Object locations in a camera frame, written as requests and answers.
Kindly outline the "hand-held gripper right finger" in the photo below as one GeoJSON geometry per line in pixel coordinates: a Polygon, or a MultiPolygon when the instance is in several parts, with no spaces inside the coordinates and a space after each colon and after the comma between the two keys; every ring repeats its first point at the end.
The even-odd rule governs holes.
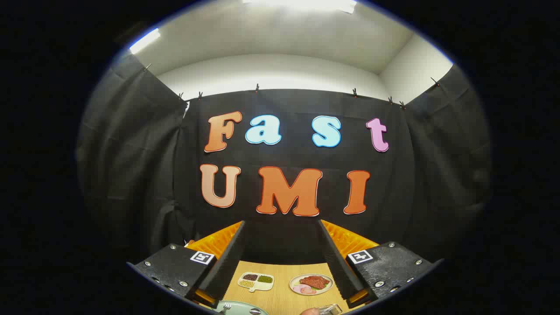
{"type": "Polygon", "coordinates": [[[382,303],[422,281],[444,261],[424,259],[395,241],[375,243],[326,220],[318,220],[317,235],[349,308],[382,303]]]}

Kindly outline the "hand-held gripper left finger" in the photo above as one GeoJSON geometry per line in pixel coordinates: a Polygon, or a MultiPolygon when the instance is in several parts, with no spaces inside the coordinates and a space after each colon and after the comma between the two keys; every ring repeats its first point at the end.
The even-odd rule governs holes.
{"type": "Polygon", "coordinates": [[[174,243],[138,263],[132,273],[153,287],[195,305],[215,308],[230,285],[245,248],[244,220],[188,246],[174,243]]]}

